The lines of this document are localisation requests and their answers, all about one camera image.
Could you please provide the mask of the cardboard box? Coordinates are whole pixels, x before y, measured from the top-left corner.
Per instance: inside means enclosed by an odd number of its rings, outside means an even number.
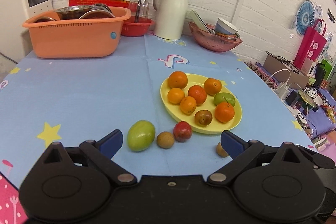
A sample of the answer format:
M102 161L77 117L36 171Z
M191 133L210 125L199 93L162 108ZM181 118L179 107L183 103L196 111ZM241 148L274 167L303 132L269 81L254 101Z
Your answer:
M278 82L288 84L296 83L301 88L306 87L309 77L294 66L292 62L282 56L275 56L267 52L267 57L262 67L275 78Z

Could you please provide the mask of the dark purple plum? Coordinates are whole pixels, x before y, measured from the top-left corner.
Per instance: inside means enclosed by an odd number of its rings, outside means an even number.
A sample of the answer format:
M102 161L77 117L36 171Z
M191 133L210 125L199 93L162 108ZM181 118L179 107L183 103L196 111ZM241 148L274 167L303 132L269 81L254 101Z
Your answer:
M199 110L194 115L194 121L198 126L206 127L213 121L213 115L209 110Z

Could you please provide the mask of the pink gift bag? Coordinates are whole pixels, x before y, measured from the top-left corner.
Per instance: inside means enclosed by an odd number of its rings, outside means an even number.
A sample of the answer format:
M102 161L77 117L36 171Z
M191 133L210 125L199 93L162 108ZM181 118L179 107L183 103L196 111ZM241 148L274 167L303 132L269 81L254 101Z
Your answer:
M324 26L322 32L318 32L315 29L319 23ZM301 69L306 58L312 61L316 61L317 57L320 55L326 44L326 39L324 38L326 30L327 25L323 19L316 20L312 27L307 28L299 50L293 61L293 64L296 68Z

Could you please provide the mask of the brown round fruit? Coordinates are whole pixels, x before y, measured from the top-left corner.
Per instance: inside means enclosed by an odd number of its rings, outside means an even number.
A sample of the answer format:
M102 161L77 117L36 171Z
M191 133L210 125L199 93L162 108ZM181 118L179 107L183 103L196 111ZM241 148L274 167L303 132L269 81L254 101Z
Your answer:
M161 132L157 136L157 145L163 149L170 149L175 143L174 135L170 132Z

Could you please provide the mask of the large green mango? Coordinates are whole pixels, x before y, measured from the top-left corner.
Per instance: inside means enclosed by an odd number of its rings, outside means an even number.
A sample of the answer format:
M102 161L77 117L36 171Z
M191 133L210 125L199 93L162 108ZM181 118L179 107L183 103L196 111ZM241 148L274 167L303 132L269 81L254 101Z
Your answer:
M134 152L146 150L155 139L155 127L146 120L135 122L127 133L127 145Z

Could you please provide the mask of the large orange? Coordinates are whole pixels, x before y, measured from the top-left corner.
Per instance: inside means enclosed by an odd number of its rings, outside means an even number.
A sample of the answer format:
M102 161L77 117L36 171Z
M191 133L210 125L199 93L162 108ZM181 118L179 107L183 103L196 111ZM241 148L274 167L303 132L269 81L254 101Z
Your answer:
M188 84L187 75L182 71L175 71L169 75L168 86L170 88L184 89Z

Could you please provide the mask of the small brown fruit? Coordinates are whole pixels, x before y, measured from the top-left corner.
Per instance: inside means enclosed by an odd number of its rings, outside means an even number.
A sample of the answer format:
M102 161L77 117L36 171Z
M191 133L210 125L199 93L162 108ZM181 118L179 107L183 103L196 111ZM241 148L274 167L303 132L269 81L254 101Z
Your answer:
M225 158L225 157L228 156L228 153L223 149L221 143L217 144L217 146L216 146L216 152L222 158Z

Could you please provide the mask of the white thermos jug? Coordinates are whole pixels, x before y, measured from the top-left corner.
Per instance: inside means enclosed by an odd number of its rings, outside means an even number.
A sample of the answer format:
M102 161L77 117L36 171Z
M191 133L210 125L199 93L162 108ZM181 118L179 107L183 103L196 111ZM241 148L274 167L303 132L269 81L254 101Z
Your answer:
M153 0L156 14L155 36L167 40L179 40L188 8L188 0Z

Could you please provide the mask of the small front orange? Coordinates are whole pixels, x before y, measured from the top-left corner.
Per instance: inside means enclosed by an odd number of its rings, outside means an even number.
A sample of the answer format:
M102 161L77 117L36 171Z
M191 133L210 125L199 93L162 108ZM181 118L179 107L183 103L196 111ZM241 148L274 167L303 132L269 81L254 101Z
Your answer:
M184 114L191 115L197 108L197 102L195 98L187 96L181 100L179 107Z

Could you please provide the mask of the yellow plastic plate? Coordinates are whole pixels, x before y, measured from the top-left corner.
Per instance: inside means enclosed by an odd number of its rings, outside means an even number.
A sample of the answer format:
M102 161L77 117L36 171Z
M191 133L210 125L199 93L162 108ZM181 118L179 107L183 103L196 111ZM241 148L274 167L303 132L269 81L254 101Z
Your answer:
M166 111L175 121L177 122L185 121L189 123L189 125L195 132L201 134L216 135L224 130L232 130L233 128L237 127L238 124L241 122L243 116L242 107L236 96L226 87L227 84L225 83L225 81L220 80L220 82L222 84L221 92L233 95L233 97L236 100L236 104L234 106L235 116L229 122L226 123L222 123L215 118L214 114L216 106L214 104L214 96L211 95L207 95L205 103L202 104L201 106L197 106L193 114L190 115L184 114L178 105L173 105L168 101L167 95L170 90L170 87L168 85L168 79L165 79L161 84L160 87L161 100L165 105ZM199 110L209 110L211 112L211 114L213 115L213 121L209 125L203 127L195 123L194 115Z

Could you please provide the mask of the orange with stem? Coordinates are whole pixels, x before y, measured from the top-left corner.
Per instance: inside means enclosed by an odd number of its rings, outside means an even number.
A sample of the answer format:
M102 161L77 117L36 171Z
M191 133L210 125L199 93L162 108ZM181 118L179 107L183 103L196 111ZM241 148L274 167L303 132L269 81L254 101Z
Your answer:
M221 102L215 108L215 118L222 123L231 121L234 116L234 107L228 102Z

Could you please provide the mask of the orange plastic basket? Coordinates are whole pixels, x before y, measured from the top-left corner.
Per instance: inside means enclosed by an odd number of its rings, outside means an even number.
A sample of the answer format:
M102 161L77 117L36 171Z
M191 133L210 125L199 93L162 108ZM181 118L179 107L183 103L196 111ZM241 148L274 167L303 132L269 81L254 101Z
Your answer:
M55 10L26 20L33 50L44 59L96 58L111 55L117 48L123 23L131 11L110 9L114 18L61 20Z

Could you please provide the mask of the small green mango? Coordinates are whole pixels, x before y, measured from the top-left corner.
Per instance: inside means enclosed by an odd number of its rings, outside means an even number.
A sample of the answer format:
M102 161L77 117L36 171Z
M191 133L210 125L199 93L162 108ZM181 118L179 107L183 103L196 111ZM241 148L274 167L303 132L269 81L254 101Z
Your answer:
M227 102L234 107L236 104L236 98L231 93L222 92L222 93L216 94L214 96L214 105L217 106L218 104L222 102Z

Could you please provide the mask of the small orange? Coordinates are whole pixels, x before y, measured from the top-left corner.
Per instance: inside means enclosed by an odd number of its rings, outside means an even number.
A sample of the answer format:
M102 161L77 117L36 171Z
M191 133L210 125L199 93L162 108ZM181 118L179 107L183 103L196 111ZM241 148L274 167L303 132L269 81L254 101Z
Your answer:
M167 94L168 101L174 105L179 105L183 98L185 98L185 93L180 88L171 88Z
M187 96L181 100L179 107L184 114L191 115L197 108L197 102L195 98Z

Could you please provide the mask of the red plum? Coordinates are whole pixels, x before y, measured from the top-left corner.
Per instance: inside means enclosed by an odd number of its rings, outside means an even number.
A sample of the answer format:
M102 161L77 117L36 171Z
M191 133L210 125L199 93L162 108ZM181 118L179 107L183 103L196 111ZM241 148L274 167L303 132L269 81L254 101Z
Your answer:
M186 142L191 138L192 134L193 129L185 121L178 122L173 128L173 135L175 140L179 142Z

